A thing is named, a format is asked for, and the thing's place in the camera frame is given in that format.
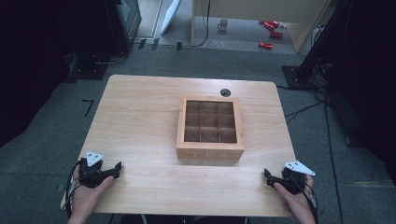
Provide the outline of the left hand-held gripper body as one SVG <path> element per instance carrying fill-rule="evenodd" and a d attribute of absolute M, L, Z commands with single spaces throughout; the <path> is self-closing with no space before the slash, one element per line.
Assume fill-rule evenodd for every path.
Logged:
<path fill-rule="evenodd" d="M 98 153 L 86 152 L 86 157 L 80 160 L 78 181 L 81 185 L 93 189 L 106 179 L 104 172 L 101 170 L 103 157 Z"/>

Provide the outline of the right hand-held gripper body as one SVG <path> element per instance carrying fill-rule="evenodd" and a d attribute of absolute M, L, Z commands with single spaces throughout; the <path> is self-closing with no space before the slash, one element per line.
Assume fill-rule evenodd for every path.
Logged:
<path fill-rule="evenodd" d="M 314 176 L 316 173 L 300 161 L 290 161 L 284 163 L 281 174 L 285 181 L 284 188 L 291 194 L 298 194 L 305 188 L 305 176 Z"/>

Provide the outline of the person's left hand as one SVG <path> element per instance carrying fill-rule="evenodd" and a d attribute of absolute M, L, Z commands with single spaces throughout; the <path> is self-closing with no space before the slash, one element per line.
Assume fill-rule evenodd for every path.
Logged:
<path fill-rule="evenodd" d="M 71 216 L 89 217 L 101 199 L 102 194 L 112 185 L 113 180 L 114 178 L 110 176 L 94 189 L 85 186 L 76 189 L 72 196 Z"/>

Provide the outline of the person's right hand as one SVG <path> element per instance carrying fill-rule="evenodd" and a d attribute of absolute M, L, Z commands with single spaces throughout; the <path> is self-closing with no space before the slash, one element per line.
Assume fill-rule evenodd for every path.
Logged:
<path fill-rule="evenodd" d="M 275 189 L 284 200 L 284 207 L 289 209 L 293 216 L 307 216 L 314 217 L 311 207 L 308 203 L 313 192 L 314 180 L 310 175 L 306 175 L 305 191 L 299 194 L 289 193 L 282 185 L 275 183 Z"/>

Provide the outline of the wooden compartment tea box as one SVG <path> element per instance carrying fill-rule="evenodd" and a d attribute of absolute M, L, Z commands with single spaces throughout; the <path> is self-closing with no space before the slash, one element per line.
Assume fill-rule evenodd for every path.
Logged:
<path fill-rule="evenodd" d="M 183 96 L 177 126 L 177 157 L 239 161 L 245 152 L 238 98 Z"/>

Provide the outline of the black flat floor base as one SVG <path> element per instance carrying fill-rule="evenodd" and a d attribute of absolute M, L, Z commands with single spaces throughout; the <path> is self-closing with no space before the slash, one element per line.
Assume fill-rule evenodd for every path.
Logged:
<path fill-rule="evenodd" d="M 106 73 L 107 65 L 96 63 L 93 59 L 77 57 L 72 65 L 69 79 L 102 80 Z"/>

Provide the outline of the dark monitor cabinet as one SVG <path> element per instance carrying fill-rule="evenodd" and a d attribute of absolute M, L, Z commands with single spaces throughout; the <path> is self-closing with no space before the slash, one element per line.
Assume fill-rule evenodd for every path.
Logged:
<path fill-rule="evenodd" d="M 118 54 L 128 53 L 141 23 L 137 0 L 105 0 L 112 38 Z"/>

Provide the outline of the white board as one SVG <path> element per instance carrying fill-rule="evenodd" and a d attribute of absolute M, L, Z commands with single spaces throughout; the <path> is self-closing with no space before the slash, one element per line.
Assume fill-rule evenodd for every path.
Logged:
<path fill-rule="evenodd" d="M 163 26 L 161 28 L 161 35 L 163 35 L 166 32 L 167 28 L 171 24 L 171 22 L 172 22 L 173 18 L 175 17 L 177 10 L 181 4 L 181 1 L 182 0 L 173 0 L 171 5 L 169 6 L 169 8 L 166 10 L 165 16 L 163 19 Z"/>

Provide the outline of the black stand with base plate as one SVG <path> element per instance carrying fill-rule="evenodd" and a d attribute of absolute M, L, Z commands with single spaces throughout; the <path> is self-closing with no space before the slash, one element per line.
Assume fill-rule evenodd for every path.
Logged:
<path fill-rule="evenodd" d="M 324 27 L 318 41 L 299 66 L 282 66 L 289 90 L 317 90 L 314 83 L 314 68 L 322 63 L 331 63 L 345 48 L 349 13 L 355 0 L 339 0 L 334 13 Z"/>

